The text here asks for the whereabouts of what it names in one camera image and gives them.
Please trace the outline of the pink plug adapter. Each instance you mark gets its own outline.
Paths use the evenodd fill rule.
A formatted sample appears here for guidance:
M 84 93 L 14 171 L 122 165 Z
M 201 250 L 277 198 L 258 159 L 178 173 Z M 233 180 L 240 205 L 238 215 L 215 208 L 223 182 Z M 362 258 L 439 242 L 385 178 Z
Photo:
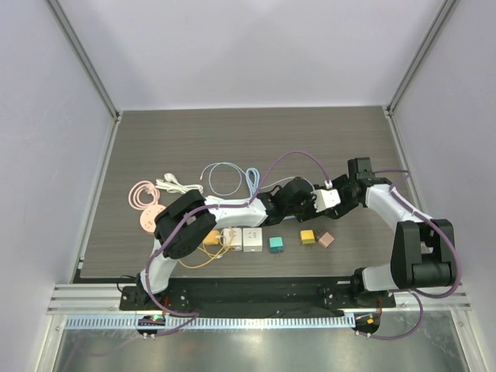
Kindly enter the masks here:
M 335 238 L 329 232 L 323 232 L 318 236 L 317 243 L 327 249 L 334 242 Z

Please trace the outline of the teal plug adapter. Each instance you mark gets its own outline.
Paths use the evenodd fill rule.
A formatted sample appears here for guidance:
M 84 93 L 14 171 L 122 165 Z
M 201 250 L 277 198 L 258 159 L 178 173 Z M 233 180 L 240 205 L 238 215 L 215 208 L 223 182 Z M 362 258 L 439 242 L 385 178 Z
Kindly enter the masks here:
M 284 252 L 284 241 L 280 236 L 269 238 L 269 250 L 271 254 L 280 254 Z

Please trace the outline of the white cube socket plain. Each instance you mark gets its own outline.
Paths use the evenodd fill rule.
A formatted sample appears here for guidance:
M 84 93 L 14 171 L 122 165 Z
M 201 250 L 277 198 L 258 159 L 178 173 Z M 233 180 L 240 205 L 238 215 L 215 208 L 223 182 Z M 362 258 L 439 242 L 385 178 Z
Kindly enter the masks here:
M 261 228 L 243 228 L 243 252 L 258 253 L 263 250 L 263 231 Z

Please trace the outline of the white cube socket tiger sticker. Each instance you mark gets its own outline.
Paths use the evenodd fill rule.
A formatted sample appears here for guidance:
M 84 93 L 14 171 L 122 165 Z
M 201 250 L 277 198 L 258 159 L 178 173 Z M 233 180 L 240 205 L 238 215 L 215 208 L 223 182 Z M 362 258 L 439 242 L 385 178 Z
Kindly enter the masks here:
M 222 244 L 226 251 L 241 251 L 243 249 L 243 231 L 238 227 L 222 230 Z

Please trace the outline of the yellow orange plug adapter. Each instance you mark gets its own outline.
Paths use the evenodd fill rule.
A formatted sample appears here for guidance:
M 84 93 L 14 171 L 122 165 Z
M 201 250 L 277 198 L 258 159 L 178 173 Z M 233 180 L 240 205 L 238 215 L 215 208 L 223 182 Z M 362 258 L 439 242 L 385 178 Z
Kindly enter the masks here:
M 205 246 L 216 246 L 220 244 L 221 233 L 217 229 L 213 229 L 204 239 L 203 244 Z

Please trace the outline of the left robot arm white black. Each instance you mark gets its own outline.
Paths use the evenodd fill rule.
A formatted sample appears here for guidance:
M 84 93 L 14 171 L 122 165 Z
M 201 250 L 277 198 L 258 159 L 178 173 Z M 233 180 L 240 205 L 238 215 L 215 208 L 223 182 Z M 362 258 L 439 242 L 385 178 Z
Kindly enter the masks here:
M 325 192 L 300 177 L 246 199 L 187 192 L 155 218 L 154 247 L 136 282 L 136 303 L 159 308 L 177 262 L 193 253 L 213 229 L 275 226 L 288 216 L 300 222 L 313 219 L 325 210 Z

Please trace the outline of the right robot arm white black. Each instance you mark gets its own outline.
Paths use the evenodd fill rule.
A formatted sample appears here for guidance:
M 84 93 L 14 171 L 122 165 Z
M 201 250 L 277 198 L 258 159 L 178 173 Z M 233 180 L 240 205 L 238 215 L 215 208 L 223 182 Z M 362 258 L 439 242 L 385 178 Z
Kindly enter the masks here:
M 449 220 L 434 219 L 416 208 L 384 172 L 373 170 L 367 157 L 349 160 L 347 174 L 326 179 L 325 186 L 339 196 L 339 204 L 328 209 L 326 216 L 339 219 L 363 206 L 394 232 L 388 263 L 355 270 L 349 289 L 355 305 L 368 306 L 377 294 L 412 291 L 441 299 L 457 290 L 461 268 Z

